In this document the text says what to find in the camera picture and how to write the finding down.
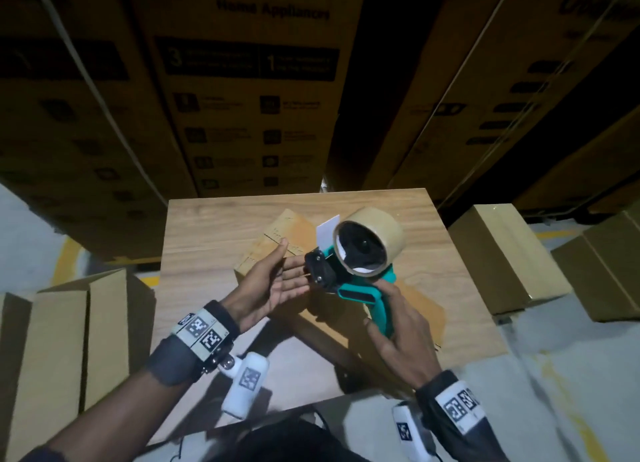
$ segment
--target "right hand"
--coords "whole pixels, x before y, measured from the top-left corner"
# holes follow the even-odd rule
[[[379,279],[373,285],[388,298],[394,335],[387,339],[371,319],[365,319],[369,337],[387,367],[417,390],[442,372],[429,322],[406,301],[400,289],[392,283]]]

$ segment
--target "wooden table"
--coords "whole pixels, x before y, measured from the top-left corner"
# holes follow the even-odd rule
[[[396,217],[407,244],[394,269],[409,285],[447,312],[443,367],[506,352],[460,255],[424,189],[263,195],[170,201],[160,284],[156,289],[155,347],[175,322],[211,299],[222,299],[236,286],[233,268],[252,243],[288,207],[313,223],[375,206]],[[333,366],[265,319],[241,336],[235,353],[249,349],[268,355],[269,375],[252,414],[287,410],[340,396]],[[230,382],[211,373],[191,387],[153,437],[159,442],[233,422],[220,415]]]

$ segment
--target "left hand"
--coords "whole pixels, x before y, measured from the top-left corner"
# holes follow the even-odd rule
[[[220,303],[244,333],[271,313],[277,305],[309,290],[303,255],[284,258],[289,241],[283,238],[278,247],[257,262],[236,289]]]

